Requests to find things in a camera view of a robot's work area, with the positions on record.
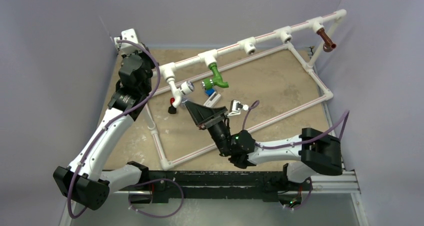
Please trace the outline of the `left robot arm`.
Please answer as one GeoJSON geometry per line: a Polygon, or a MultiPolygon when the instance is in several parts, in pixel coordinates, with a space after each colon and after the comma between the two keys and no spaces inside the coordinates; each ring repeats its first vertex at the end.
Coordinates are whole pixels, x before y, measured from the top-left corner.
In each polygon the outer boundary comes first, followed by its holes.
{"type": "Polygon", "coordinates": [[[82,205],[84,210],[97,210],[110,193],[130,185],[138,191],[148,187],[149,177],[139,163],[129,162],[113,171],[104,171],[104,166],[121,137],[157,91],[159,86],[152,86],[152,77],[153,69],[158,68],[158,62],[149,51],[124,54],[115,92],[97,129],[68,166],[55,169],[53,179],[66,197],[72,218],[79,217],[73,212],[73,203],[82,205]]]}

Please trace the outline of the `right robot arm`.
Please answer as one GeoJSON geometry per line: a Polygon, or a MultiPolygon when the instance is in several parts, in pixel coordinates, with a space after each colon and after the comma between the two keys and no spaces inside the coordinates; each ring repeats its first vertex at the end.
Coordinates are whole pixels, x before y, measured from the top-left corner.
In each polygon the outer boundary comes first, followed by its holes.
{"type": "Polygon", "coordinates": [[[288,190],[294,189],[314,175],[340,176],[343,173],[341,141],[330,135],[333,128],[321,132],[311,127],[299,135],[274,141],[257,141],[242,125],[240,132],[232,134],[230,116],[240,111],[250,113],[259,105],[241,104],[233,100],[230,109],[208,107],[192,101],[185,103],[193,122],[200,130],[207,130],[221,157],[239,169],[259,164],[288,161],[280,182],[288,190]]]}

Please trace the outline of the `white water faucet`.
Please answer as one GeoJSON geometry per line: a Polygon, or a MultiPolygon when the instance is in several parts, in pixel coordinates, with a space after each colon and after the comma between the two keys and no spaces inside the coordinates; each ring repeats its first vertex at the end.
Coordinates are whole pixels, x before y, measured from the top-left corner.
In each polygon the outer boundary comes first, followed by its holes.
{"type": "Polygon", "coordinates": [[[167,78],[166,82],[169,85],[174,98],[172,103],[174,108],[177,108],[181,104],[183,96],[189,95],[195,91],[194,84],[189,80],[184,81],[180,86],[176,86],[174,77],[167,78]]]}

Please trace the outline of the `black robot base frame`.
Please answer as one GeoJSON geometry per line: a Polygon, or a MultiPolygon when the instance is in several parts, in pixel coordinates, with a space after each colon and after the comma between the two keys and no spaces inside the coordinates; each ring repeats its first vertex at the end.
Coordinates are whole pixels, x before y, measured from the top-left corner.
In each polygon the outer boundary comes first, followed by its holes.
{"type": "Polygon", "coordinates": [[[170,199],[261,200],[282,205],[299,205],[305,193],[310,196],[312,180],[291,182],[281,171],[204,171],[147,170],[138,183],[125,187],[129,191],[146,191],[153,203],[170,199]]]}

